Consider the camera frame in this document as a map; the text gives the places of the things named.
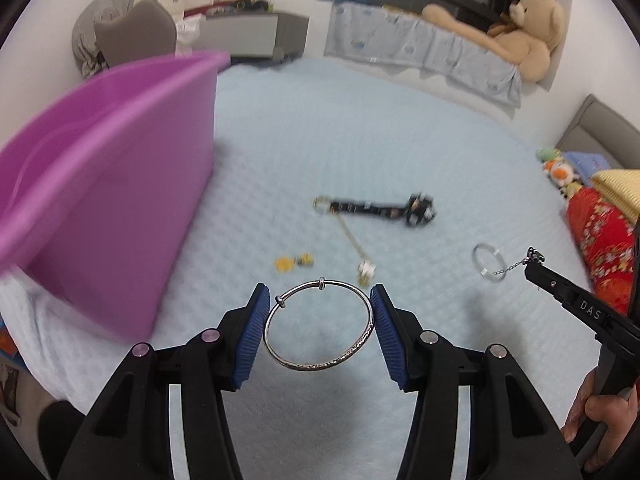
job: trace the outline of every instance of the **mattress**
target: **mattress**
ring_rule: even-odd
[[[359,258],[335,218],[312,208],[317,195],[403,203],[434,197],[425,228],[348,217],[395,306],[453,344],[506,345],[560,423],[598,344],[522,268],[500,283],[474,269],[486,242],[511,262],[529,246],[546,264],[588,286],[564,223],[562,199],[540,171],[535,147],[492,120],[428,94],[370,78],[331,60],[222,73],[216,97],[214,173],[176,261],[151,344],[183,344],[244,305],[258,282],[271,297],[318,279],[356,283]],[[315,266],[279,274],[280,256],[311,252]],[[274,321],[285,358],[320,362],[363,329],[366,312],[341,290],[297,294]],[[0,288],[0,309],[34,377],[87,412],[129,350],[70,322],[65,305],[16,273]],[[459,453],[465,476],[468,392],[460,391]],[[338,367],[300,373],[264,346],[250,379],[224,394],[246,480],[395,478],[415,395],[398,390],[373,336]],[[187,479],[179,389],[170,421],[175,477]]]

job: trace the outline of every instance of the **purple plastic bin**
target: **purple plastic bin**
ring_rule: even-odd
[[[0,153],[0,272],[146,340],[213,167],[226,53],[126,64],[70,92]]]

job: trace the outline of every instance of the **white wall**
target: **white wall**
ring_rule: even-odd
[[[32,0],[0,49],[0,144],[81,79],[70,47],[78,14],[91,0]],[[195,6],[208,0],[188,0]],[[330,4],[275,0],[310,16],[308,56],[324,51]],[[640,128],[640,46],[610,0],[573,0],[564,52],[551,90],[526,84],[519,110],[491,104],[439,75],[346,65],[444,96],[506,124],[540,146],[558,140],[583,99],[594,93]]]

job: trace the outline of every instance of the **yellow pillow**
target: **yellow pillow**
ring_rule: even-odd
[[[633,224],[640,216],[640,170],[603,170],[591,175],[593,187]]]

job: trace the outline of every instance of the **headboard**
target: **headboard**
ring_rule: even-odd
[[[600,153],[612,168],[640,169],[640,132],[593,94],[584,100],[556,148]]]

